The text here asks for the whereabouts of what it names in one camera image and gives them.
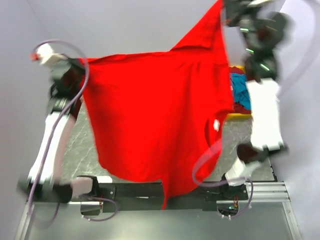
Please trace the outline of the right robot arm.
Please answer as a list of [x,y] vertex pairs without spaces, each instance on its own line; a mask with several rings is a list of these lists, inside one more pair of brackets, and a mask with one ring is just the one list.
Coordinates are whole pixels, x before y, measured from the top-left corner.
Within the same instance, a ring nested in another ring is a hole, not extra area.
[[274,50],[285,37],[288,18],[273,12],[259,18],[265,0],[226,0],[225,24],[239,27],[248,56],[244,61],[246,88],[251,104],[251,135],[237,145],[236,159],[223,178],[229,186],[240,186],[262,163],[287,150],[280,130],[278,61]]

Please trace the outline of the bright red t shirt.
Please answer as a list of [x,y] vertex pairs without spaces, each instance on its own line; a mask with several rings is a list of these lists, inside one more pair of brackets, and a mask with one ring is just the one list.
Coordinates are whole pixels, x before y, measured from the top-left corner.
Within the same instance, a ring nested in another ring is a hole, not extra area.
[[196,188],[192,170],[233,110],[217,1],[170,50],[88,60],[83,96],[100,165],[131,182],[161,181],[164,198]]

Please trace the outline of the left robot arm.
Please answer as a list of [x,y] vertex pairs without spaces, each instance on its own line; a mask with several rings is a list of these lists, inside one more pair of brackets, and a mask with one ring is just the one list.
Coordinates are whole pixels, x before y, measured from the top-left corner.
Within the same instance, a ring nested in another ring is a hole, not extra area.
[[45,129],[36,160],[28,176],[18,181],[18,189],[27,196],[28,203],[65,204],[86,195],[93,189],[95,177],[78,176],[70,182],[61,181],[65,148],[77,121],[82,95],[89,81],[89,62],[56,53],[46,40],[32,51],[32,57],[50,70]]

